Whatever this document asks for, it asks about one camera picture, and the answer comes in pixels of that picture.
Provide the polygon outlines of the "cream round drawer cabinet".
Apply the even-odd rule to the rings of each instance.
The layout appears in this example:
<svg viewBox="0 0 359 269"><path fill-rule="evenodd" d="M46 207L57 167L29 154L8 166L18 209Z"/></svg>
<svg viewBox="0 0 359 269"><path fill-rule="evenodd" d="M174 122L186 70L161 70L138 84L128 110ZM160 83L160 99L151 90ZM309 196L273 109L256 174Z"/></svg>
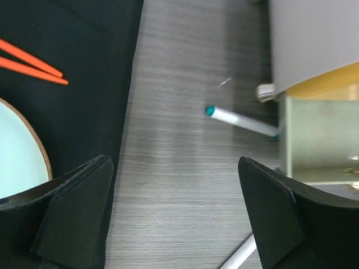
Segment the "cream round drawer cabinet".
<svg viewBox="0 0 359 269"><path fill-rule="evenodd" d="M358 2L269 1L279 170L308 185L358 188Z"/></svg>

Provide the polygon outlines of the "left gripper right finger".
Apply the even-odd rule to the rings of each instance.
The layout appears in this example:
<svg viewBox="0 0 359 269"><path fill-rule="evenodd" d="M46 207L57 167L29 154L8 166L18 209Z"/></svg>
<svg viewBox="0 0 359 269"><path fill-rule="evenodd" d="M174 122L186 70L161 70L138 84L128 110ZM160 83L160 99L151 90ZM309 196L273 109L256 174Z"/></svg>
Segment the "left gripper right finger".
<svg viewBox="0 0 359 269"><path fill-rule="evenodd" d="M238 174L263 268L358 268L358 201L244 156Z"/></svg>

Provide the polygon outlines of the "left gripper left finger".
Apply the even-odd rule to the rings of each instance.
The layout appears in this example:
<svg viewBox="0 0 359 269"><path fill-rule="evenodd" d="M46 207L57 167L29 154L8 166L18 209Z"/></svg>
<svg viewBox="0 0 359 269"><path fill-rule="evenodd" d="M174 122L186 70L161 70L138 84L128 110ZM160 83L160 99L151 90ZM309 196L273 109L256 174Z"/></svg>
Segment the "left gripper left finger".
<svg viewBox="0 0 359 269"><path fill-rule="evenodd" d="M77 169L1 199L2 268L103 268L113 162Z"/></svg>

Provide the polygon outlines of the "white marker green cap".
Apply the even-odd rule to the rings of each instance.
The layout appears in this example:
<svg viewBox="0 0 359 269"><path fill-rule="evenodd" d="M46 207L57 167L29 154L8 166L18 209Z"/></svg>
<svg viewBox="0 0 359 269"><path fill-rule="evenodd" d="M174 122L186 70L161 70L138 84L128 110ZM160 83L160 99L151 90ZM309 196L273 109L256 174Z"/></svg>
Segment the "white marker green cap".
<svg viewBox="0 0 359 269"><path fill-rule="evenodd" d="M277 127L261 122L259 120L237 114L219 108L217 106L208 105L205 108L205 114L218 121L241 127L249 131L253 131L262 135L266 135L273 138L279 137L279 130Z"/></svg>

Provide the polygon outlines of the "white marker blue cap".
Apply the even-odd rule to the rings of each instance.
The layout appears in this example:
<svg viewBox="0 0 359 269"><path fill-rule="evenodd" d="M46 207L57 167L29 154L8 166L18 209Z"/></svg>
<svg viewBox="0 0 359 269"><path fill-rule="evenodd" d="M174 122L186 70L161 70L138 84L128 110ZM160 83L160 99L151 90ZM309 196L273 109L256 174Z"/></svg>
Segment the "white marker blue cap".
<svg viewBox="0 0 359 269"><path fill-rule="evenodd" d="M244 243L220 266L220 269L238 269L256 250L254 235L251 234Z"/></svg>

